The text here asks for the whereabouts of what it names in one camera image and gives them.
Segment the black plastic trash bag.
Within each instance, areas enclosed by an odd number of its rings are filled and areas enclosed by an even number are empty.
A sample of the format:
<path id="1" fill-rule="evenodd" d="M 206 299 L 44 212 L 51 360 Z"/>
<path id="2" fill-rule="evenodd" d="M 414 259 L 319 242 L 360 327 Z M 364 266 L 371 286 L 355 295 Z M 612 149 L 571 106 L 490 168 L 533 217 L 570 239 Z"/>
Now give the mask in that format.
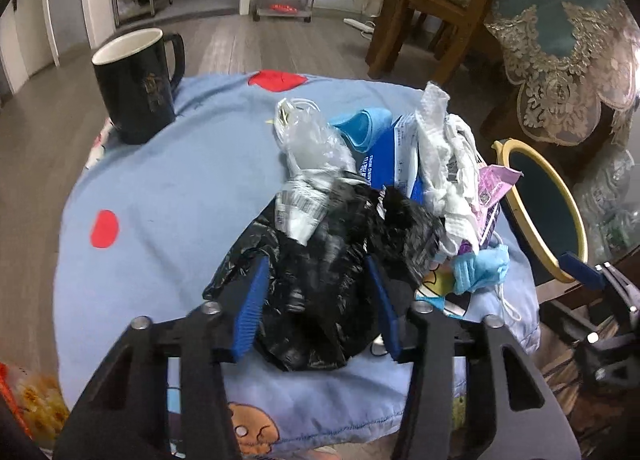
<path id="1" fill-rule="evenodd" d="M 314 170 L 289 180 L 244 229 L 203 296 L 219 300 L 266 258 L 260 354 L 283 371 L 342 368 L 378 335 L 368 256 L 411 293 L 444 235 L 442 218 L 397 188 Z"/>

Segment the blue face mask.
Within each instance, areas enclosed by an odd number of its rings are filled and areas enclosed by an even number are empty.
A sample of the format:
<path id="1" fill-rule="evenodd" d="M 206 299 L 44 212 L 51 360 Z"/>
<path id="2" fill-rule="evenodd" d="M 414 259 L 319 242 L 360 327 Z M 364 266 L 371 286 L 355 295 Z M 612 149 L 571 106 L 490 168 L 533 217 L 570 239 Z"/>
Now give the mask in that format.
<path id="1" fill-rule="evenodd" d="M 477 291 L 494 290 L 502 312 L 513 321 L 522 319 L 506 299 L 504 280 L 509 271 L 508 247 L 499 242 L 477 253 L 466 252 L 444 264 L 433 264 L 424 278 L 425 295 L 448 316 L 462 318 L 470 297 Z"/>

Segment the clear plastic bag pile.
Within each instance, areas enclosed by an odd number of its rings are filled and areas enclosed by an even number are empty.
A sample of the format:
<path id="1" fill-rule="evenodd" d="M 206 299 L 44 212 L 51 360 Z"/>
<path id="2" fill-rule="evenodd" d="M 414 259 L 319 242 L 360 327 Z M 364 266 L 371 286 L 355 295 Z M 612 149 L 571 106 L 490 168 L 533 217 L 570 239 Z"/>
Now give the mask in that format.
<path id="1" fill-rule="evenodd" d="M 615 262 L 639 246 L 639 201 L 628 198 L 635 168 L 628 149 L 605 147 L 573 189 L 590 264 Z"/>

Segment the teal bin with yellow rim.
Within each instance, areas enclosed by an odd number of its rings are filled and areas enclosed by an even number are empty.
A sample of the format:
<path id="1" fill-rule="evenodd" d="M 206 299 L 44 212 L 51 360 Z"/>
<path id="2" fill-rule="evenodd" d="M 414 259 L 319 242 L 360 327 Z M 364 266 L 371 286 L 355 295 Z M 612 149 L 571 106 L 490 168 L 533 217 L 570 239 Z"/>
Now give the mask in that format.
<path id="1" fill-rule="evenodd" d="M 560 266 L 571 253 L 585 263 L 588 240 L 577 203 L 552 164 L 533 147 L 508 138 L 492 143 L 496 162 L 521 177 L 506 194 L 506 215 L 518 228 L 537 284 L 558 280 L 570 284 L 574 277 Z"/>

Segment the purple white snack wrapper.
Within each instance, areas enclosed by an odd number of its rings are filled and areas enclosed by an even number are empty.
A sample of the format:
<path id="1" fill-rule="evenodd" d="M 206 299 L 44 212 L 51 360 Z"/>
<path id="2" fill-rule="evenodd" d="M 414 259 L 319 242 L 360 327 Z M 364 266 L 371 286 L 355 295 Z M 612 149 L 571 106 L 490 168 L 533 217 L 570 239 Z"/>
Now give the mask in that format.
<path id="1" fill-rule="evenodd" d="M 508 166 L 491 164 L 475 165 L 471 176 L 476 178 L 475 182 L 460 170 L 456 173 L 458 200 L 452 236 L 456 255 L 476 253 L 488 246 L 500 211 L 499 202 L 523 173 Z"/>

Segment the blue white medicine box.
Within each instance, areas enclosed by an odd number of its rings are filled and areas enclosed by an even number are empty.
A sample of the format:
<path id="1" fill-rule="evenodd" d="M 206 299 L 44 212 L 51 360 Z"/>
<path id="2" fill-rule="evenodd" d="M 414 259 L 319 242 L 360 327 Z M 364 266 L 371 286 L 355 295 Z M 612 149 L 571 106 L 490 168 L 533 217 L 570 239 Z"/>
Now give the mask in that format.
<path id="1" fill-rule="evenodd" d="M 394 186 L 416 203 L 424 202 L 418 124 L 413 113 L 400 116 L 364 155 L 359 173 L 374 189 Z"/>

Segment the white crumpled paper wrapper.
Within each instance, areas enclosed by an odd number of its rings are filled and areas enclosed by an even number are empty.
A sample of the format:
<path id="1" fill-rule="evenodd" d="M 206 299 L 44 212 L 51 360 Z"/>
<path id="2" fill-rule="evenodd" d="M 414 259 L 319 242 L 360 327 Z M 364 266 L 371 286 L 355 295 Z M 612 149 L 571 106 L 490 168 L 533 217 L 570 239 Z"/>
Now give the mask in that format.
<path id="1" fill-rule="evenodd" d="M 480 250 L 475 138 L 460 116 L 448 111 L 449 95 L 429 82 L 416 109 L 419 168 L 426 208 L 444 223 L 440 253 L 455 256 L 466 243 Z"/>

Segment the orange snack bag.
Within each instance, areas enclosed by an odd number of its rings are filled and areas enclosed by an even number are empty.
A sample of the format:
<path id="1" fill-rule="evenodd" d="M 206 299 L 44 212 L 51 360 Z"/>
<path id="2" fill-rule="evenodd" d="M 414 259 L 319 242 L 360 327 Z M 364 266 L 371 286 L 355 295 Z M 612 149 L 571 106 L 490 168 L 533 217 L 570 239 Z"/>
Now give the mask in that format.
<path id="1" fill-rule="evenodd" d="M 1 396 L 18 426 L 40 449 L 51 451 L 70 415 L 56 377 L 6 362 L 0 376 Z"/>

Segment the black ceramic mug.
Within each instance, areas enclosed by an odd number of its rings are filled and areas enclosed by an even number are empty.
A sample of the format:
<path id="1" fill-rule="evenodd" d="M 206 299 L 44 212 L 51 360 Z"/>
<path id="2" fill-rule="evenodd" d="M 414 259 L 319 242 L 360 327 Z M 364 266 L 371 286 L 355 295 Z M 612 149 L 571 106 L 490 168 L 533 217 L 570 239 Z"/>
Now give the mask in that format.
<path id="1" fill-rule="evenodd" d="M 91 63 L 122 142 L 145 144 L 175 122 L 174 96 L 186 72 L 180 34 L 160 28 L 128 32 L 99 48 Z"/>

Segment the white power strip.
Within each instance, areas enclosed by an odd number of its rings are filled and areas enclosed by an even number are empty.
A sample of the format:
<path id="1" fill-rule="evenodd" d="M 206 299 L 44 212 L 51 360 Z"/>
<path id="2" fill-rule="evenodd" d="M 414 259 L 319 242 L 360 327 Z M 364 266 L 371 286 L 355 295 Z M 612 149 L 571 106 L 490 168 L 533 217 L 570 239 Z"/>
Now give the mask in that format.
<path id="1" fill-rule="evenodd" d="M 375 25 L 370 22 L 361 22 L 354 18 L 344 18 L 344 24 L 347 24 L 349 27 L 355 28 L 362 33 L 371 34 L 374 32 Z"/>

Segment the wooden dining chair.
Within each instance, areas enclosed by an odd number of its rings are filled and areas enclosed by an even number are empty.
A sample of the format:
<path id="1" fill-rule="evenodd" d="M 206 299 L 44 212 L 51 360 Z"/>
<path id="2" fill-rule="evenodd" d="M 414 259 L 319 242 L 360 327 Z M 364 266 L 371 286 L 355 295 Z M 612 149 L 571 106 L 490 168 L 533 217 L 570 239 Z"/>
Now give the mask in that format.
<path id="1" fill-rule="evenodd" d="M 470 0 L 459 6 L 450 0 L 385 0 L 383 18 L 376 25 L 367 53 L 368 76 L 378 79 L 393 70 L 411 27 L 415 12 L 442 20 L 452 31 L 448 48 L 439 59 L 432 81 L 446 85 L 454 76 L 484 20 L 493 0 Z"/>

